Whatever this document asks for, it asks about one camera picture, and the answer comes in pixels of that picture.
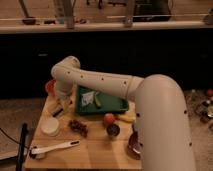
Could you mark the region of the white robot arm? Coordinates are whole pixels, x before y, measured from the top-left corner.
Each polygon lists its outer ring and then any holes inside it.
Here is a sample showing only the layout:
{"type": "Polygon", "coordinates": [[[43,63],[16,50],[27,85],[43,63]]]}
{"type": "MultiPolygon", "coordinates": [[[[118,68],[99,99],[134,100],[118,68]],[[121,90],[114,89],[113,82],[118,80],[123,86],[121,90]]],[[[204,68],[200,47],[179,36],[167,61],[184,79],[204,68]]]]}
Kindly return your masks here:
{"type": "Polygon", "coordinates": [[[55,64],[51,75],[60,99],[77,84],[135,103],[143,171],[196,171],[186,100],[174,79],[86,71],[74,56],[55,64]]]}

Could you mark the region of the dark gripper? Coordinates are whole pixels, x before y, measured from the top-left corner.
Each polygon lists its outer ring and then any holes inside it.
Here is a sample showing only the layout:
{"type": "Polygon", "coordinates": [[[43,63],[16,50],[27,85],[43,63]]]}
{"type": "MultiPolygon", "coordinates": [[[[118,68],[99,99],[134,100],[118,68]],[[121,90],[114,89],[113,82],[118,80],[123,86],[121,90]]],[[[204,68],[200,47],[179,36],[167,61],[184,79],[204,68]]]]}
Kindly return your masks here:
{"type": "Polygon", "coordinates": [[[72,100],[71,99],[56,100],[50,106],[50,113],[51,113],[51,115],[53,117],[58,116],[60,113],[66,113],[71,104],[72,104],[72,100]]]}

